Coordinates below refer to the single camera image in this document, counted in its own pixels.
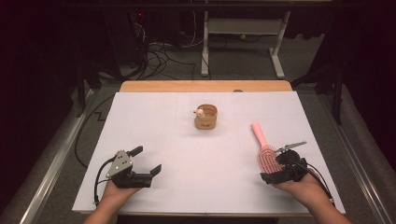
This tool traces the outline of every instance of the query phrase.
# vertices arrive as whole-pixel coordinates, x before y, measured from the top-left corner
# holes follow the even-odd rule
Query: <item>small wooden container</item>
[[[199,105],[197,109],[202,108],[205,115],[195,117],[195,128],[200,130],[212,130],[216,127],[216,120],[218,118],[218,109],[214,105]]]

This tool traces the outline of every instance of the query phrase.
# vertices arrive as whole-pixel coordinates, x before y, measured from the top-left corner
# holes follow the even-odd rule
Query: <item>hand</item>
[[[113,181],[107,181],[102,200],[84,223],[110,223],[128,199],[139,190],[141,189],[119,189]]]
[[[284,182],[273,186],[289,192],[308,209],[317,223],[351,223],[332,205],[318,181],[309,173],[300,182]]]

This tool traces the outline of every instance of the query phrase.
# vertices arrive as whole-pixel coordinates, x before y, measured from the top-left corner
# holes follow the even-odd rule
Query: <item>pink brush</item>
[[[262,172],[271,174],[274,172],[281,171],[282,167],[276,161],[276,153],[275,153],[276,149],[268,145],[267,141],[265,141],[260,123],[255,122],[251,124],[251,129],[253,130],[254,134],[256,134],[256,137],[259,140],[260,145],[262,146],[262,149],[260,150],[259,155],[257,157]]]

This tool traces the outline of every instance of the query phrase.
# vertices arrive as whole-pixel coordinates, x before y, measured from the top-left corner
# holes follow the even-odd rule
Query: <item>brush handle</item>
[[[253,130],[254,134],[256,134],[257,139],[260,142],[262,147],[267,146],[267,141],[265,140],[264,134],[262,133],[262,127],[260,126],[259,122],[255,122],[251,124],[251,129]]]

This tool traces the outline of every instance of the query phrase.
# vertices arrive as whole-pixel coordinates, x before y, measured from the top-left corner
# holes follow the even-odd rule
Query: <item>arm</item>
[[[308,209],[319,224],[351,223],[332,205],[318,181],[311,174],[305,175],[300,182],[285,182],[273,186],[289,192]]]
[[[84,224],[107,224],[117,215],[128,199],[140,189],[119,189],[111,181],[107,181],[102,200],[95,211],[84,221]]]

